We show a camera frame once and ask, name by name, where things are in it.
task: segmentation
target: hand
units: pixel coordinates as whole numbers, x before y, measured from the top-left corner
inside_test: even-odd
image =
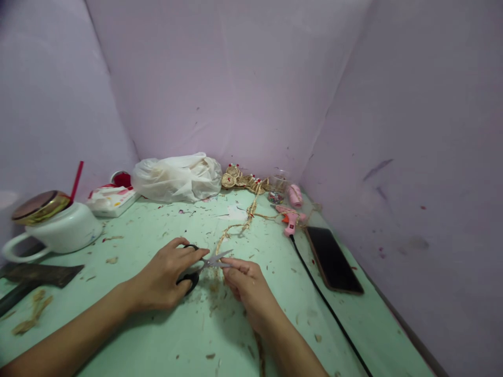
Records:
[[[177,279],[183,271],[210,252],[208,249],[194,250],[192,247],[177,248],[188,244],[183,237],[175,238],[160,249],[140,273],[123,283],[131,312],[168,311],[182,300],[192,282],[183,280],[177,285]]]
[[[232,266],[223,268],[225,283],[245,306],[253,330],[264,336],[270,326],[286,319],[258,264],[234,258],[221,261]]]

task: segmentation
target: table surface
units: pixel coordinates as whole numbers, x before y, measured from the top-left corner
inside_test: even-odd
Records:
[[[183,236],[191,243],[214,252],[223,230],[242,224],[254,195],[249,191],[223,191],[208,201],[194,204],[159,204],[140,198],[117,219],[103,220],[104,234],[97,242],[65,255],[49,254],[43,264],[85,268],[64,289],[46,286],[53,302],[43,312],[39,324],[22,336],[11,330],[31,315],[31,296],[25,297],[0,319],[0,365],[8,363],[28,348],[82,313],[116,284],[138,273],[158,249],[171,239]],[[303,211],[308,214],[311,203]],[[257,200],[257,213],[275,215],[265,195]],[[310,225],[329,227],[314,213]],[[233,256],[258,263],[274,296],[288,318],[314,350],[329,375],[365,376],[337,323],[312,285],[290,239],[283,235],[285,223],[255,217],[249,230],[240,228],[221,252],[234,249]],[[120,237],[102,241],[104,238]],[[350,251],[341,245],[365,294],[350,295],[329,291],[313,262],[308,241],[300,230],[295,235],[299,251],[316,283],[339,317],[356,348],[377,376],[433,375],[406,334],[361,270]],[[118,257],[116,264],[106,263]],[[13,284],[0,280],[0,296]],[[315,335],[321,335],[317,342]],[[213,359],[206,355],[215,354]],[[266,375],[278,375],[265,348]],[[253,332],[236,302],[223,284],[221,271],[207,269],[194,291],[170,314],[141,313],[131,317],[82,369],[80,375],[201,375],[258,376],[259,360]]]

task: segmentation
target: hot glue gun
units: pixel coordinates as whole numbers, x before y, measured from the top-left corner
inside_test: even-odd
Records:
[[[283,218],[283,223],[288,223],[288,226],[285,228],[285,231],[283,232],[285,236],[290,237],[290,235],[295,234],[295,228],[297,225],[297,219],[299,219],[300,222],[305,221],[305,214],[300,214],[295,209],[288,208],[282,205],[272,205],[271,207],[274,208],[276,211],[284,215]]]

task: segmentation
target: mug handle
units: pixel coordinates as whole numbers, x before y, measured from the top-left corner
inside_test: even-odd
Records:
[[[32,256],[28,257],[18,257],[17,255],[14,254],[14,247],[30,237],[30,235],[26,232],[20,234],[19,236],[14,237],[12,240],[9,240],[4,247],[2,248],[2,254],[4,255],[5,259],[7,259],[10,262],[14,263],[26,263],[26,262],[32,262],[36,259],[39,259],[40,257],[43,257],[44,255],[50,253],[51,249],[49,247],[43,248],[40,250],[38,253],[33,254]]]

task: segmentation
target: power cord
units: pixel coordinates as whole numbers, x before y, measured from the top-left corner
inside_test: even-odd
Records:
[[[367,373],[368,377],[373,377],[372,376],[372,373],[370,372],[370,370],[368,369],[368,366],[367,364],[365,364],[365,361],[363,361],[363,358],[362,356],[360,355],[360,353],[358,352],[358,350],[356,349],[356,346],[354,345],[353,341],[351,340],[351,338],[349,337],[348,333],[346,332],[346,330],[344,329],[344,326],[342,325],[341,321],[339,320],[339,318],[337,317],[336,313],[333,311],[332,307],[330,306],[329,302],[326,300],[325,296],[323,296],[323,293],[321,293],[320,291],[320,288],[318,288],[318,285],[316,284],[316,282],[314,281],[313,279],[313,275],[311,275],[311,272],[309,271],[308,267],[306,266],[302,256],[300,255],[299,253],[299,249],[297,249],[297,245],[295,244],[295,239],[293,238],[293,235],[290,235],[290,238],[292,239],[292,242],[293,242],[293,247],[295,248],[295,251],[297,252],[297,255],[299,256],[299,259],[300,261],[302,262],[302,265],[304,266],[304,269],[305,271],[308,273],[309,275],[309,278],[311,279],[311,282],[313,283],[314,287],[316,288],[316,290],[318,291],[318,293],[320,294],[323,302],[325,303],[326,307],[329,309],[330,313],[332,313],[332,316],[334,317],[335,321],[337,322],[337,324],[339,325],[339,327],[341,328],[341,331],[342,333],[344,334],[344,337],[346,338],[347,342],[349,343],[349,345],[351,346],[351,348],[353,349],[353,351],[355,352],[355,355],[356,357],[358,358],[358,360],[360,361],[360,363],[362,364],[362,367],[363,369],[365,370],[365,372]]]

